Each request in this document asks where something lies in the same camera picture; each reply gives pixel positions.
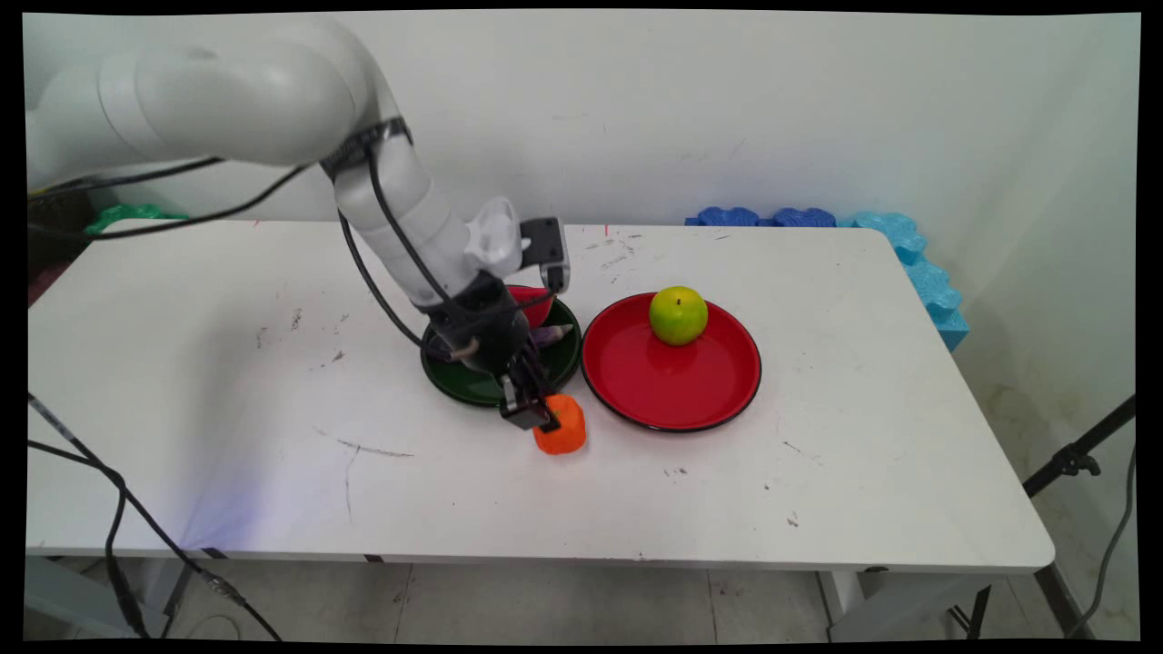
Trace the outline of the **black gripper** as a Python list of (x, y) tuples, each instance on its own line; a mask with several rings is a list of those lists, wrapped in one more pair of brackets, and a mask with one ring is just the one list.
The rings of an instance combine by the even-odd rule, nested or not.
[(424, 353), (438, 362), (499, 377), (500, 415), (507, 422), (523, 431), (558, 431), (561, 422), (548, 404), (548, 397), (556, 393), (555, 382), (529, 339), (523, 310), (504, 280), (479, 272), (450, 298), (454, 303), (434, 303), (421, 310), (431, 330), (424, 336)]

